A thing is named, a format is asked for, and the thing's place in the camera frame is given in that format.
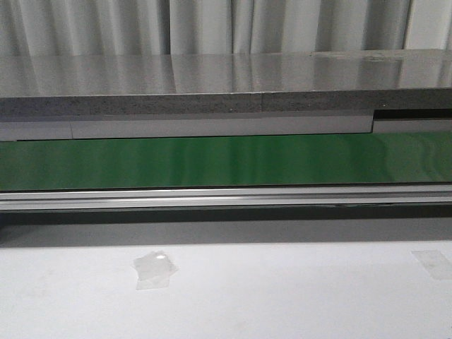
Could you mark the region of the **white pleated curtain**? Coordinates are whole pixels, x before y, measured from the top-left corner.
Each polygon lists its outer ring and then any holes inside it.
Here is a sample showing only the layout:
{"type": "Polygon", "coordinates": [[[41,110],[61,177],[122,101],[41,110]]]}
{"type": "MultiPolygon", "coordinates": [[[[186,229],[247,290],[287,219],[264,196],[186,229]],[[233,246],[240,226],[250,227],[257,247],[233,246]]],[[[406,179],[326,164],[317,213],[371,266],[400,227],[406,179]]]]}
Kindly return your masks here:
{"type": "Polygon", "coordinates": [[[450,48],[450,1],[1,2],[4,57],[450,48]]]}

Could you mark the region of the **green conveyor belt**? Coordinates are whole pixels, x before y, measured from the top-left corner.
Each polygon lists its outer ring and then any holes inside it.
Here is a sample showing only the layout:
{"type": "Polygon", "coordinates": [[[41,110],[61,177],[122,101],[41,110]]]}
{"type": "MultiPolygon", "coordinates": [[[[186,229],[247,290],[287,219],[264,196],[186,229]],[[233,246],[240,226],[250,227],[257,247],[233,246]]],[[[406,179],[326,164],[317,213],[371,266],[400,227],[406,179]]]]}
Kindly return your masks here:
{"type": "Polygon", "coordinates": [[[2,191],[449,182],[451,133],[13,141],[2,191]]]}

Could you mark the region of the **aluminium conveyor side rail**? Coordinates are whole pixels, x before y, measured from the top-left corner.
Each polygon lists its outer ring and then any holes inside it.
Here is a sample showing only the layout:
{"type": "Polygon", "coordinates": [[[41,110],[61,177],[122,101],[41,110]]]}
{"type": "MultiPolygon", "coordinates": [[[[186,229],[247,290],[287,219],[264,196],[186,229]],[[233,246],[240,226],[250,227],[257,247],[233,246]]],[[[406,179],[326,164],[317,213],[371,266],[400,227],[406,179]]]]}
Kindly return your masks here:
{"type": "Polygon", "coordinates": [[[450,184],[38,191],[1,194],[1,211],[449,203],[450,184]]]}

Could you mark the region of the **clear tape patch left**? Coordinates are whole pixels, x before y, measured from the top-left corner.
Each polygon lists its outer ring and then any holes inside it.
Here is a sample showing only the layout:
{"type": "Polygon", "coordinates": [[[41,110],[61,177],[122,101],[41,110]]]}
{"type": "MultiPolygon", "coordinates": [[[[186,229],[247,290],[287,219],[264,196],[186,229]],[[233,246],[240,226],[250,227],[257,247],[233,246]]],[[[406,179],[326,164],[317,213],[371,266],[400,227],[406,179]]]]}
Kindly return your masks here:
{"type": "Polygon", "coordinates": [[[152,251],[133,261],[137,272],[137,290],[154,290],[170,285],[170,278],[178,271],[170,257],[163,251],[152,251]]]}

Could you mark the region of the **clear tape patch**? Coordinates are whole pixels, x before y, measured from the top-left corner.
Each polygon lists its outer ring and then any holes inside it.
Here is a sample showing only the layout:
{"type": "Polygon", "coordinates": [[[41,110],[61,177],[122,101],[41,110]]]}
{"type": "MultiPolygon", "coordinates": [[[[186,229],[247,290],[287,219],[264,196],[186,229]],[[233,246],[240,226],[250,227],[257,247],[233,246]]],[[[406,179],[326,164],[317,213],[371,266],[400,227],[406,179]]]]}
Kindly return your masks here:
{"type": "Polygon", "coordinates": [[[412,255],[434,280],[451,280],[451,262],[440,251],[413,251],[412,255]]]}
{"type": "Polygon", "coordinates": [[[170,285],[170,278],[178,271],[170,257],[163,251],[152,251],[133,261],[137,272],[137,290],[154,290],[170,285]]]}

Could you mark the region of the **grey stone counter slab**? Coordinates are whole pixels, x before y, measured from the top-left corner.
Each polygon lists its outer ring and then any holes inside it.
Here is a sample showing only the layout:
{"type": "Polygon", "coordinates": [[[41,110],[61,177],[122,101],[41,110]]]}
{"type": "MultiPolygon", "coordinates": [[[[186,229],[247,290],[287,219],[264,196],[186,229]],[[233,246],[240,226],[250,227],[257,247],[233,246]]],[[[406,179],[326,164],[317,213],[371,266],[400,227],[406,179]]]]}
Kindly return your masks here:
{"type": "Polygon", "coordinates": [[[3,118],[450,107],[440,49],[1,59],[3,118]]]}

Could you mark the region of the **clear tape patch right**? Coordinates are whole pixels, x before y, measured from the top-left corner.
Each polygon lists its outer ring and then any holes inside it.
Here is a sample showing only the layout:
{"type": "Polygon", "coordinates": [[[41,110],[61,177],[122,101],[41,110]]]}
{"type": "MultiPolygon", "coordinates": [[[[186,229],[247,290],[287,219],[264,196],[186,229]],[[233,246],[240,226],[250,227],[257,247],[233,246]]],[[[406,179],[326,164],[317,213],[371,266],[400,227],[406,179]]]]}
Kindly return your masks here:
{"type": "Polygon", "coordinates": [[[451,280],[451,262],[440,251],[413,251],[412,255],[434,280],[451,280]]]}

